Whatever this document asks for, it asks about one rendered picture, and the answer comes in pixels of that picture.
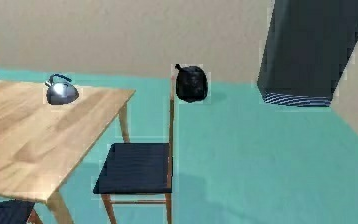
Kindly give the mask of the wooden chair with dark seat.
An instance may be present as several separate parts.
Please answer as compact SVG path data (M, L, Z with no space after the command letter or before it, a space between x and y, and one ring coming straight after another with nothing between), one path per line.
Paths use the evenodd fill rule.
M21 200L0 202L0 224L43 224L34 205Z
M118 224L115 204L164 204L167 224L173 224L173 151L175 78L170 80L167 143L113 143L96 180L93 193L101 196L110 224ZM112 200L112 195L157 195L164 200Z

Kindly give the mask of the light wooden table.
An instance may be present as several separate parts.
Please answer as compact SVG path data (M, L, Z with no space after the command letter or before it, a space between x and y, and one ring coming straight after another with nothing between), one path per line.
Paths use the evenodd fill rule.
M60 187L115 118L129 140L132 90L78 91L76 101L53 106L42 83L0 80L0 197L41 202L58 224L74 224Z

